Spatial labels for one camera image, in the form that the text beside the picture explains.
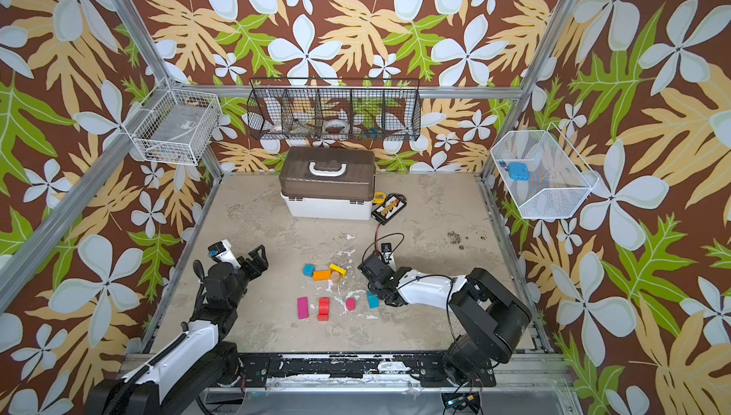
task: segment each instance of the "brown toolbox lid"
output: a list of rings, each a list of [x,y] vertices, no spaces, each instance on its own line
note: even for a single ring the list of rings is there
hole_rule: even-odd
[[[281,193],[290,198],[372,201],[375,163],[376,155],[367,150],[292,147],[279,174]]]

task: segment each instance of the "wire basket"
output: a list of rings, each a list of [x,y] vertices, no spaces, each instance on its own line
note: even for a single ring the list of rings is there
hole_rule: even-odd
[[[523,219],[569,219],[599,182],[586,160],[561,131],[559,134],[565,144],[546,130],[509,131],[490,149]],[[571,158],[583,162],[584,174]],[[511,178],[507,168],[512,163],[525,165],[527,180]]]
[[[272,80],[251,80],[247,119],[255,139],[408,141],[421,132],[418,80],[407,87],[378,79],[371,80],[375,85],[323,87],[259,81]]]
[[[129,137],[146,161],[197,166],[222,115],[212,93],[171,88]]]

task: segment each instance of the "white strap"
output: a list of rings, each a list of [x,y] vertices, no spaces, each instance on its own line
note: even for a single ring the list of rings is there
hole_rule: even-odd
[[[345,168],[347,166],[347,163],[342,163],[340,165],[340,169],[337,171],[320,171],[319,169],[315,169],[315,162],[310,161],[310,172],[313,175],[319,175],[321,177],[337,177],[338,175],[345,174]]]

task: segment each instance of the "white toolbox base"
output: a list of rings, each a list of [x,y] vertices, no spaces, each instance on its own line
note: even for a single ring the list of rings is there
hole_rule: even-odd
[[[287,204],[289,213],[294,217],[304,217],[307,219],[370,220],[371,201],[366,201],[362,204],[353,204],[348,200],[321,200],[320,198],[291,200],[284,194],[281,194],[281,197]]]

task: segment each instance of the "orange block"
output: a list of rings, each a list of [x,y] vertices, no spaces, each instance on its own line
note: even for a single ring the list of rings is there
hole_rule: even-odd
[[[330,280],[330,270],[324,270],[324,271],[315,271],[312,273],[312,280],[315,282],[317,281],[327,281]]]

